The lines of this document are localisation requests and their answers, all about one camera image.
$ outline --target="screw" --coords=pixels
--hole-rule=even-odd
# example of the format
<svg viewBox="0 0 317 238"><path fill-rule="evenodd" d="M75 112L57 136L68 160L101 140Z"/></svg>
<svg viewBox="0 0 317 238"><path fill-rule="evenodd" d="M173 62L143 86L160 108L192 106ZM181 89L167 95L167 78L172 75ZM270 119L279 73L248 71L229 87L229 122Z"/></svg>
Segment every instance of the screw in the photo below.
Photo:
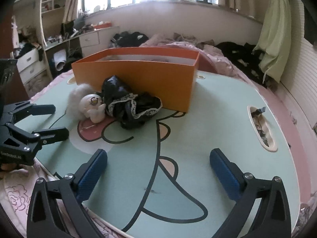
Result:
<svg viewBox="0 0 317 238"><path fill-rule="evenodd" d="M39 179L36 180L36 183L37 183L37 184L40 184L40 183L42 183L43 181L44 181L43 178L39 178Z"/></svg>
<svg viewBox="0 0 317 238"><path fill-rule="evenodd" d="M248 180L251 180L254 176L251 173L245 173L244 177L247 178Z"/></svg>
<svg viewBox="0 0 317 238"><path fill-rule="evenodd" d="M64 179L70 180L70 179L72 179L73 177L74 177L73 174L67 174L67 175L64 176Z"/></svg>
<svg viewBox="0 0 317 238"><path fill-rule="evenodd" d="M282 182L282 179L281 179L281 177L279 177L279 176L275 176L275 177L274 177L274 181L276 181L276 182Z"/></svg>

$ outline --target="table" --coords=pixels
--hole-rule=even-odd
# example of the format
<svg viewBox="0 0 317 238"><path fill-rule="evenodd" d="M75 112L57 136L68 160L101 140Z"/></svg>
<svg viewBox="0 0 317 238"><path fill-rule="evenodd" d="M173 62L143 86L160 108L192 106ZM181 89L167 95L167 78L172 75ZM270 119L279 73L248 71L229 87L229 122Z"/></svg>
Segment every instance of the table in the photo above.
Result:
<svg viewBox="0 0 317 238"><path fill-rule="evenodd" d="M84 204L127 234L138 237L212 237L234 206L209 164L220 148L243 172L283 179L295 226L300 206L297 174L288 144L272 112L269 121L276 152L261 146L248 106L267 106L259 93L239 80L199 72L187 114L162 109L140 129L124 130L111 118L97 126L65 115L67 80L37 104L56 106L52 116L30 116L17 124L27 131L66 126L70 138L44 146L37 158L54 174L74 173L96 149L108 153L108 166ZM256 201L240 235L256 214Z"/></svg>

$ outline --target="orange box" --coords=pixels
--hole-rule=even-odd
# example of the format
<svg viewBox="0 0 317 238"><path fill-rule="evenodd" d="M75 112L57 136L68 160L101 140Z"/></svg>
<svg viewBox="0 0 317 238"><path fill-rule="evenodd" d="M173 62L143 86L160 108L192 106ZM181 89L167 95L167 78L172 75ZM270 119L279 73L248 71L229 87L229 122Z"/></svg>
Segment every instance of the orange box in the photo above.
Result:
<svg viewBox="0 0 317 238"><path fill-rule="evenodd" d="M199 52L166 47L106 49L72 64L77 84L101 91L105 78L117 75L134 93L147 91L163 107L187 112L196 83Z"/></svg>

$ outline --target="green cloth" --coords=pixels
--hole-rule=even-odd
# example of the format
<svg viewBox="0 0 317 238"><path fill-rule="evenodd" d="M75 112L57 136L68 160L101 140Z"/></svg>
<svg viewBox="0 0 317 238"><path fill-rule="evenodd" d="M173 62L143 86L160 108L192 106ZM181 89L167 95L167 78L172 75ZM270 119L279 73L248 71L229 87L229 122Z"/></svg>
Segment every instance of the green cloth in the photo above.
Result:
<svg viewBox="0 0 317 238"><path fill-rule="evenodd" d="M270 0L255 50L263 50L259 67L278 83L291 46L291 9L289 0Z"/></svg>

